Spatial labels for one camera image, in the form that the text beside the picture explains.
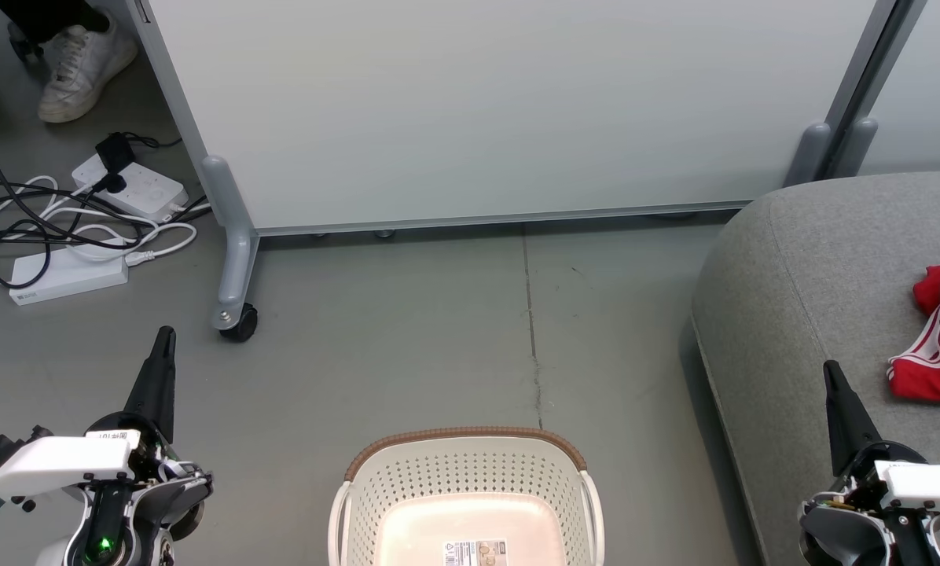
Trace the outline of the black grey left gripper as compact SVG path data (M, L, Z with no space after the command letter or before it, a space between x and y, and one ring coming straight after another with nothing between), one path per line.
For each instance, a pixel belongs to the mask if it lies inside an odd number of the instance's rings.
M97 420L90 438L122 439L120 472L83 477L83 566L175 566L175 543L189 537L214 494L214 477L173 447L176 332L162 326L123 412Z

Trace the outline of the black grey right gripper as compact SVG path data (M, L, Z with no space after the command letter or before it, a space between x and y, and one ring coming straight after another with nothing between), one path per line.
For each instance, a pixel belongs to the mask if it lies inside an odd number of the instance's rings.
M823 363L825 409L837 483L805 499L799 548L809 566L940 566L940 513L880 505L876 460L929 465L898 442L882 442L839 362Z

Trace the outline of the grey fabric sofa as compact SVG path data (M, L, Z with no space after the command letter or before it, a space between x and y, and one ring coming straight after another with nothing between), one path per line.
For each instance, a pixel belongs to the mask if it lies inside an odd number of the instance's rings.
M829 359L884 438L940 463L940 404L895 397L887 379L925 325L912 287L934 265L940 172L772 191L715 241L692 328L767 566L806 566L797 508L832 484Z

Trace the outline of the black caster wheel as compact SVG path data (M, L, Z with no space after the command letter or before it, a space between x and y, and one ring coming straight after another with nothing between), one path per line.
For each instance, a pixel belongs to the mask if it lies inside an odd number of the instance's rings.
M220 329L219 335L230 343L247 343L255 334L259 324L259 312L251 303L244 303L241 315L236 325L228 329Z

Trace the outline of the long white power strip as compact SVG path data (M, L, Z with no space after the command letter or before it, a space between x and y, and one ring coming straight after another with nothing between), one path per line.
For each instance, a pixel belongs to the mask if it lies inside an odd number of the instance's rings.
M128 282L129 267L119 250L100 246L60 248L50 254L25 255L15 260L8 295L25 306L122 285Z

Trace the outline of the grey partition foot with caster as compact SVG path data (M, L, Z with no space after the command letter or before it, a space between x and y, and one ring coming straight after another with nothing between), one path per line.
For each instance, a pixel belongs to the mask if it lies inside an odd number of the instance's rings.
M226 159L207 155L201 161L200 172L209 204L225 230L226 240L218 300L211 322L217 330L228 329L237 324L241 308L248 303L248 283L257 258L259 235Z

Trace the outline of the white power strip with plugs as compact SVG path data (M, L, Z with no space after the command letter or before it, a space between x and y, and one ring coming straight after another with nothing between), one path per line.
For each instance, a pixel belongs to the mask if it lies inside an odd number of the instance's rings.
M128 164L118 176L124 182L121 190L98 190L96 197L125 214L162 223L174 219L189 204L183 184L140 164Z

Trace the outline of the black power adapter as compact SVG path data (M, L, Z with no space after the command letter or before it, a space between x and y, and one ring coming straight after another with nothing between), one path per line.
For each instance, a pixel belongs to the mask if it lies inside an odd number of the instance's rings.
M95 146L97 157L108 175L120 175L135 162L134 150L125 133L114 132Z

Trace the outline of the white sneaker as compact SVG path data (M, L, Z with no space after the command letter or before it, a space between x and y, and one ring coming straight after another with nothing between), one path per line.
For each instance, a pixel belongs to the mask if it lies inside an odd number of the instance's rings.
M57 39L57 67L38 104L38 118L47 124L64 124L88 114L107 83L138 54L133 36L115 23L106 32L71 26Z

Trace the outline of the white perforated laundry basket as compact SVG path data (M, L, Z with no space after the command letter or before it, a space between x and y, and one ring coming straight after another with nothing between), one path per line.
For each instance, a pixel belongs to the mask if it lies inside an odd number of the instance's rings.
M442 566L442 545L505 538L509 566L605 566L586 460L538 428L435 428L359 452L335 494L329 566Z

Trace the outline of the narrow white partition panel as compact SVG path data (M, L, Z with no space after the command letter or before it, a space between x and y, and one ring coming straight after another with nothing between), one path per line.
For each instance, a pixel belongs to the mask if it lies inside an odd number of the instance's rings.
M843 132L865 117L879 122L858 175L940 171L940 0L905 0L893 25Z

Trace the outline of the basket bottom label sticker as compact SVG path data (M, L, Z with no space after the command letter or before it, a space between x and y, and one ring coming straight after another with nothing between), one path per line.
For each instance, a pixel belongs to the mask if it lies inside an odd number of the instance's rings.
M509 544L505 538L446 542L442 566L509 566Z

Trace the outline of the black trouser leg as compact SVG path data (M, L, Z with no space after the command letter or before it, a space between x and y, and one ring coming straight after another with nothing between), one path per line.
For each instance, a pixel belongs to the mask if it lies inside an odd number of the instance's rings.
M31 42L57 40L85 44L107 35L116 25L106 11L88 0L0 0L0 10Z

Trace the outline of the large white partition panel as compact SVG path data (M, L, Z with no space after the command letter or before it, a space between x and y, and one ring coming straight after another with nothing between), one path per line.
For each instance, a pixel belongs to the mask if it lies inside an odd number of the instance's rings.
M261 235L737 208L886 0L128 0Z

